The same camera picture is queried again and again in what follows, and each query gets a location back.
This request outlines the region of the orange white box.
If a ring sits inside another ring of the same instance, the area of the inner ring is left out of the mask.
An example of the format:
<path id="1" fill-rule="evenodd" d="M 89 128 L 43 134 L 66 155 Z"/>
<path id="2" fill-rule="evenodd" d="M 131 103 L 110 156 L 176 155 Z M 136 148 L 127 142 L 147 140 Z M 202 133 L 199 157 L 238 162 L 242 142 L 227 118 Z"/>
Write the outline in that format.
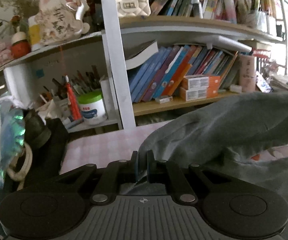
<path id="1" fill-rule="evenodd" d="M 184 101 L 192 101 L 198 99 L 214 98 L 218 95 L 218 89 L 203 88 L 197 90 L 186 90 L 183 87 L 179 90 L 180 98 Z"/>
<path id="2" fill-rule="evenodd" d="M 200 88 L 215 87 L 219 88 L 220 76 L 213 75 L 188 75 L 181 81 L 181 87 L 186 90 L 196 90 Z"/>

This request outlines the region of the pink checked table mat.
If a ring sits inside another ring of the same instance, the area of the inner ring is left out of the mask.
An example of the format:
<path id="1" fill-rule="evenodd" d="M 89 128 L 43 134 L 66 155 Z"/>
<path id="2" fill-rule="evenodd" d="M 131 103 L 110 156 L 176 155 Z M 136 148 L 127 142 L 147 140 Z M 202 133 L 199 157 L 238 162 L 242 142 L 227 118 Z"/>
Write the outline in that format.
<path id="1" fill-rule="evenodd" d="M 86 164 L 96 164 L 98 168 L 103 168 L 112 161 L 129 160 L 132 152 L 139 149 L 148 135 L 167 123 L 168 121 L 164 121 L 130 130 L 123 129 L 82 137 L 69 142 L 59 173 L 63 174 Z M 286 157 L 288 157 L 288 144 L 254 153 L 250 161 L 264 162 Z"/>

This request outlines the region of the smartphone with lit screen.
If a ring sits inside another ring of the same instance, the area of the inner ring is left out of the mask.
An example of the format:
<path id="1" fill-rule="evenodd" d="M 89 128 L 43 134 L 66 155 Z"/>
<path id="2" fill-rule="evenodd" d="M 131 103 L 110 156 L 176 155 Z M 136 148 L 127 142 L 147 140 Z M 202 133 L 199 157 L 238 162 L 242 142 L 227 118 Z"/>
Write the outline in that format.
<path id="1" fill-rule="evenodd" d="M 268 84 L 268 82 L 263 78 L 263 76 L 258 71 L 256 71 L 256 86 L 262 93 L 273 92 L 272 87 Z"/>

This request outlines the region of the white tub green lid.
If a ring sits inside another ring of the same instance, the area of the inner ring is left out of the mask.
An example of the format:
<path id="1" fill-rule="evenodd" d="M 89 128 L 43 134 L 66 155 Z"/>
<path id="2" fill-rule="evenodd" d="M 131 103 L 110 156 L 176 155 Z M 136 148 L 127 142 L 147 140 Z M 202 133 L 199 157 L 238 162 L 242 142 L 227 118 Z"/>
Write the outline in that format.
<path id="1" fill-rule="evenodd" d="M 107 113 L 104 106 L 101 90 L 95 90 L 77 98 L 81 115 L 88 125 L 97 125 L 107 120 Z"/>

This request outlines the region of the red tassel pendant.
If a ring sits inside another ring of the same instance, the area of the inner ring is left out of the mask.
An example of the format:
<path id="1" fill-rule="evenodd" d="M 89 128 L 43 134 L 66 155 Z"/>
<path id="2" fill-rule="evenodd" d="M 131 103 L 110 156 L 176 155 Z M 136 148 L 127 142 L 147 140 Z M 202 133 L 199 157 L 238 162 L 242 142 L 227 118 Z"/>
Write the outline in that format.
<path id="1" fill-rule="evenodd" d="M 68 105 L 71 110 L 71 115 L 73 117 L 73 120 L 79 120 L 82 118 L 82 116 L 78 107 L 76 96 L 72 90 L 72 87 L 69 82 L 69 77 L 67 75 L 65 75 L 65 85 L 67 89 Z"/>

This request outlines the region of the pink cylindrical tissue holder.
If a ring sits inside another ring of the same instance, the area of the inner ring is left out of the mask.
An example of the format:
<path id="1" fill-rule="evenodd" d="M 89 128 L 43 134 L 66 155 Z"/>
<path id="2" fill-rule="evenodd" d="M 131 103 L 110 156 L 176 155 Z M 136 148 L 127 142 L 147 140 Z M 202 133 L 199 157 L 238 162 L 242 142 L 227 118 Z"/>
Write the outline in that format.
<path id="1" fill-rule="evenodd" d="M 242 87 L 242 92 L 254 92 L 256 90 L 256 63 L 255 56 L 243 55 L 239 56 L 239 85 Z"/>

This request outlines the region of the grey green fleece garment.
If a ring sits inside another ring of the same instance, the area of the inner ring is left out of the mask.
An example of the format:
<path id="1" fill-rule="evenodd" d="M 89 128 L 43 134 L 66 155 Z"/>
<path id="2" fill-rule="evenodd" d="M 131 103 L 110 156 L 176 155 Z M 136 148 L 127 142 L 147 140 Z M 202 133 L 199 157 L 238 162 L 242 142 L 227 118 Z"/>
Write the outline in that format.
<path id="1" fill-rule="evenodd" d="M 139 148 L 137 183 L 121 194 L 162 194 L 162 186 L 145 181 L 145 155 L 181 167 L 205 165 L 229 176 L 277 192 L 288 202 L 288 157 L 253 161 L 257 153 L 288 144 L 288 92 L 246 93 L 184 114 L 157 129 Z M 288 239 L 288 223 L 282 236 Z"/>

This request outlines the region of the white wooden bookshelf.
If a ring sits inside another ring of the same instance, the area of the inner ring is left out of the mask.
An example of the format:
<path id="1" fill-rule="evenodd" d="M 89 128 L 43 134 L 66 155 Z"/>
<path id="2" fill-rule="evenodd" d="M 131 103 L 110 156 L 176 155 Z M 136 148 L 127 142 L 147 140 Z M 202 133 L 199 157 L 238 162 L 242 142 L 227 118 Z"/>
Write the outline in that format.
<path id="1" fill-rule="evenodd" d="M 272 44 L 284 42 L 281 37 L 243 25 L 194 17 L 122 18 L 115 21 L 115 26 L 112 35 L 100 31 L 33 51 L 1 66 L 0 76 L 4 77 L 8 91 L 25 106 L 29 106 L 39 98 L 39 93 L 52 86 L 52 79 L 60 79 L 63 74 L 72 76 L 76 70 L 89 70 L 92 65 L 96 65 L 101 74 L 108 78 L 107 92 L 112 108 L 102 125 L 118 125 L 121 129 L 127 129 L 135 126 L 136 116 L 213 103 L 230 96 L 230 92 L 192 101 L 176 97 L 166 103 L 150 101 L 134 104 L 130 98 L 126 67 L 120 62 L 125 51 L 148 41 L 156 41 L 158 46 L 164 47 L 197 44 L 197 37 L 212 34 L 240 43 L 243 40 Z"/>

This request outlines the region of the cream quilted handbag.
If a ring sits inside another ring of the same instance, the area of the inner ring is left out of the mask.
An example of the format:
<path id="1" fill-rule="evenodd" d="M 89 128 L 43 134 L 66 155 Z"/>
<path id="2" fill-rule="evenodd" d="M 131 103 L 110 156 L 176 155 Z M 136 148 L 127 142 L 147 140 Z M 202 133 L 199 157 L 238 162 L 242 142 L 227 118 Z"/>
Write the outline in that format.
<path id="1" fill-rule="evenodd" d="M 119 18 L 149 16 L 149 0 L 115 0 Z"/>

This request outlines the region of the lower orange white box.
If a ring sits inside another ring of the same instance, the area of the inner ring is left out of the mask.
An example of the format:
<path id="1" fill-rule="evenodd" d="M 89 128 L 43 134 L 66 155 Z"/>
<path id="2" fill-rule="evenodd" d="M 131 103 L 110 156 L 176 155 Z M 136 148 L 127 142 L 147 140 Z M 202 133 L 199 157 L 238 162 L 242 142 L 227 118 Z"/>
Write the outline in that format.
<path id="1" fill-rule="evenodd" d="M 180 98 L 184 101 L 192 101 L 198 99 L 214 98 L 218 95 L 218 89 L 203 88 L 197 90 L 186 90 L 183 87 L 179 90 Z"/>

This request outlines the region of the white smartwatch band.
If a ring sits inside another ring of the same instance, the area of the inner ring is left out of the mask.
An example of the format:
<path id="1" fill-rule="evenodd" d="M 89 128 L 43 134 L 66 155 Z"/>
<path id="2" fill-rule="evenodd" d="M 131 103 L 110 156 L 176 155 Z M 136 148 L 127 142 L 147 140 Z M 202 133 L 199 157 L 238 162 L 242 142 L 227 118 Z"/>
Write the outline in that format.
<path id="1" fill-rule="evenodd" d="M 33 153 L 27 142 L 20 154 L 15 156 L 7 168 L 7 174 L 13 181 L 24 181 L 32 165 Z"/>

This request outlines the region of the stack of magazines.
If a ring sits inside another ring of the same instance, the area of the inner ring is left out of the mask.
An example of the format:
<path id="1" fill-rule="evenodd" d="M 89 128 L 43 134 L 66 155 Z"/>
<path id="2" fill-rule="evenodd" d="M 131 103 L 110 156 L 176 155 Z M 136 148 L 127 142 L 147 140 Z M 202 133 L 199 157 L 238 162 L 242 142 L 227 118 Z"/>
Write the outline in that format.
<path id="1" fill-rule="evenodd" d="M 288 75 L 272 75 L 270 86 L 288 91 Z"/>

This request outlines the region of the black bag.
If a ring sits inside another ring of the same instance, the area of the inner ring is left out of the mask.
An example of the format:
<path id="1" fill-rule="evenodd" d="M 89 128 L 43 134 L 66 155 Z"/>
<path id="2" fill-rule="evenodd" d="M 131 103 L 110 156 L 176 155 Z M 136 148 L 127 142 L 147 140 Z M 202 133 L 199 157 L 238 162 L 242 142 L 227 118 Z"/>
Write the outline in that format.
<path id="1" fill-rule="evenodd" d="M 69 134 L 59 118 L 42 118 L 33 109 L 24 110 L 25 136 L 32 149 L 31 168 L 24 181 L 13 181 L 6 175 L 6 188 L 13 192 L 59 175 Z"/>

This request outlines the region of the upper orange white box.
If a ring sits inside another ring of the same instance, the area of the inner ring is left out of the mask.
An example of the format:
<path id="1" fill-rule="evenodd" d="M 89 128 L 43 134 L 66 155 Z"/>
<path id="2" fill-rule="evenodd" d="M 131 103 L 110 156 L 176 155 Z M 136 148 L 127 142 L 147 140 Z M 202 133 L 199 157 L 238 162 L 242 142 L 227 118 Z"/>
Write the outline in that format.
<path id="1" fill-rule="evenodd" d="M 188 75 L 181 81 L 181 87 L 186 90 L 196 90 L 200 88 L 215 87 L 219 88 L 220 76 L 213 75 Z"/>

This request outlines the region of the red book box set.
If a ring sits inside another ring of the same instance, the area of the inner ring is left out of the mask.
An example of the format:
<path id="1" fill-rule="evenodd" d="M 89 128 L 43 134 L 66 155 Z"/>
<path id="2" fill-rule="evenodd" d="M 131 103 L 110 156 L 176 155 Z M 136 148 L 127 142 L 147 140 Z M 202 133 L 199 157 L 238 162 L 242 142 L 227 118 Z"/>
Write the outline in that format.
<path id="1" fill-rule="evenodd" d="M 252 56 L 257 59 L 257 62 L 269 62 L 271 51 L 266 49 L 254 49 L 252 50 Z"/>

